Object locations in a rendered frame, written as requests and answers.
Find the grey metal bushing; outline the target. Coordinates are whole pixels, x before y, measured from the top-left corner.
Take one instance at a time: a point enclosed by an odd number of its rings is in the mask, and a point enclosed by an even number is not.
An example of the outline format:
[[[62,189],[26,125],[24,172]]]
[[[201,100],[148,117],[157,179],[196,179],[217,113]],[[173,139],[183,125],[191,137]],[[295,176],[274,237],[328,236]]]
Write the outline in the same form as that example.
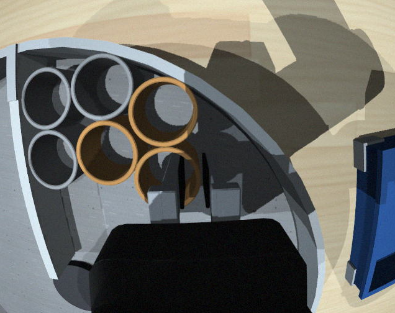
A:
[[[79,123],[70,123],[39,132],[30,142],[28,162],[30,170],[39,183],[50,189],[63,189],[84,172],[76,156],[79,136],[86,128]],[[69,146],[73,155],[73,169],[66,166],[57,152],[60,137]]]
[[[129,82],[126,99],[116,111],[106,108],[97,94],[100,76],[114,65],[123,67]],[[71,80],[71,97],[82,115],[92,120],[108,120],[129,113],[131,97],[144,82],[143,74],[132,63],[110,53],[98,53],[82,61],[75,70]]]
[[[33,72],[22,90],[22,110],[34,127],[49,130],[77,122],[85,116],[76,108],[71,97],[71,80],[75,71],[44,67]],[[52,103],[55,85],[62,80],[67,93],[66,107],[60,116]]]

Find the grey round turntable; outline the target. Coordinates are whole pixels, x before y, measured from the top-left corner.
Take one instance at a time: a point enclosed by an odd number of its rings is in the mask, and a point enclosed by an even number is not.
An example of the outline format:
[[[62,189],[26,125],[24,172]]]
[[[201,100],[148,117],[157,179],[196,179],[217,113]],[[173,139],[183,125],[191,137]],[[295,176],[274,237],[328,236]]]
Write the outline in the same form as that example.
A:
[[[180,223],[211,222],[202,183],[202,153],[214,152],[225,180],[241,189],[240,220],[274,219],[307,265],[307,306],[318,308],[325,248],[315,207],[278,144],[236,103],[196,75],[150,53],[116,43],[57,37],[0,50],[0,313],[91,313],[89,272],[112,229],[151,224],[134,172],[107,186],[82,174],[50,189],[30,170],[28,149],[39,132],[21,104],[28,77],[44,67],[75,71],[110,53],[135,65],[145,82],[180,80],[194,93],[197,124],[187,140],[197,151],[201,186],[180,209]]]

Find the blue open-top crate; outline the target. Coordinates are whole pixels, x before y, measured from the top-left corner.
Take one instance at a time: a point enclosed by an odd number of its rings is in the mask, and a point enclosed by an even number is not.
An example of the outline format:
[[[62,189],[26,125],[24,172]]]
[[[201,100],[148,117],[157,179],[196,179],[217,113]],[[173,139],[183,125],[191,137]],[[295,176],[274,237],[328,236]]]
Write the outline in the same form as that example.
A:
[[[357,169],[350,262],[361,300],[395,283],[395,135],[367,145]]]

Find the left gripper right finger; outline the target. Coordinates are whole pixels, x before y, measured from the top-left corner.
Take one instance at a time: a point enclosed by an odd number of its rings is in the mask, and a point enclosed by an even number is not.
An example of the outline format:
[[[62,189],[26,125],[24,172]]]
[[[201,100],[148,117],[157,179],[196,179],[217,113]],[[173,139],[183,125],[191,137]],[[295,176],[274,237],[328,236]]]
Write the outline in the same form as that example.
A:
[[[211,222],[240,220],[240,186],[237,182],[226,182],[214,152],[202,153],[202,175],[206,208],[211,210]]]

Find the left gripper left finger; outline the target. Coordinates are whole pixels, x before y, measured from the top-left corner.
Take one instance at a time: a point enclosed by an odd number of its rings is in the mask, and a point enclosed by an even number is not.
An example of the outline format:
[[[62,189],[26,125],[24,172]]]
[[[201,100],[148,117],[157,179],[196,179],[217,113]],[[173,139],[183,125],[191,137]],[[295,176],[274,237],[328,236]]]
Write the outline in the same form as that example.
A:
[[[151,224],[180,223],[185,197],[184,157],[171,154],[160,186],[150,186],[148,206]]]

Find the bronze bushing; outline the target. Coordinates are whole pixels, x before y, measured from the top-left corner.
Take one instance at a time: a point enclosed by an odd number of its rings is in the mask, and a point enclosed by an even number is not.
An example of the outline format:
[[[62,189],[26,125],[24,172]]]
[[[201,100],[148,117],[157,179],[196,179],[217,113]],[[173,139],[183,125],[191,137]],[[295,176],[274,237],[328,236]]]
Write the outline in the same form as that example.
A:
[[[104,154],[101,135],[109,125],[122,131],[133,149],[133,162],[121,165],[114,163]],[[78,163],[87,177],[96,183],[112,186],[127,180],[135,171],[137,163],[148,150],[148,143],[134,132],[129,117],[121,115],[108,120],[100,120],[87,126],[81,133],[76,146]]]
[[[154,145],[150,146],[143,157],[141,157],[135,168],[134,182],[137,192],[139,193],[140,197],[148,204],[147,191],[149,190],[150,186],[161,185],[161,182],[153,176],[149,167],[149,157],[160,152],[177,153],[187,159],[194,168],[191,177],[185,181],[186,188],[184,206],[187,206],[197,196],[201,186],[199,157],[195,148],[187,140],[183,140],[182,142],[169,147],[158,147]]]
[[[193,114],[190,121],[182,129],[175,132],[160,131],[148,121],[145,104],[150,93],[157,87],[172,84],[184,89],[193,104]],[[170,77],[156,77],[141,84],[133,93],[129,103],[129,121],[134,132],[150,145],[169,147],[185,140],[194,130],[198,121],[198,102],[190,88],[178,79]]]

